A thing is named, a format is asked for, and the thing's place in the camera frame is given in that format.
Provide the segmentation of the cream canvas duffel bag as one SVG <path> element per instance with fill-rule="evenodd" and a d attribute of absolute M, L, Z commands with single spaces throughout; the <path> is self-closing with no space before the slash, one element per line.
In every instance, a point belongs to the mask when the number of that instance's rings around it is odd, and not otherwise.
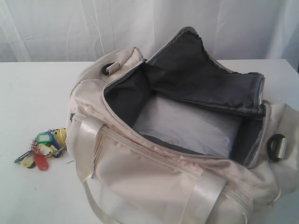
<path fill-rule="evenodd" d="M 104 224 L 247 224 L 299 186 L 299 113 L 194 28 L 150 59 L 111 52 L 78 77 L 67 152 Z"/>

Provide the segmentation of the bunch of colourful key tags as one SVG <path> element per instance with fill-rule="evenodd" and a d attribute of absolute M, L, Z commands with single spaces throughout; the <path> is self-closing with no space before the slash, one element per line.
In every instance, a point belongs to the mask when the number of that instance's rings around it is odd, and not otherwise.
<path fill-rule="evenodd" d="M 49 169 L 48 158 L 60 158 L 66 150 L 66 129 L 49 129 L 39 133 L 31 140 L 29 150 L 17 157 L 14 163 L 32 169 L 37 167 L 41 171 Z"/>

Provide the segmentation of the white foam block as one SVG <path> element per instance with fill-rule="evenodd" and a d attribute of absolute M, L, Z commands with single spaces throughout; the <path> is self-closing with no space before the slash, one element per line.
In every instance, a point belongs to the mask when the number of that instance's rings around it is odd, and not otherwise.
<path fill-rule="evenodd" d="M 153 96 L 133 129 L 168 145 L 228 158 L 242 118 L 163 96 Z"/>

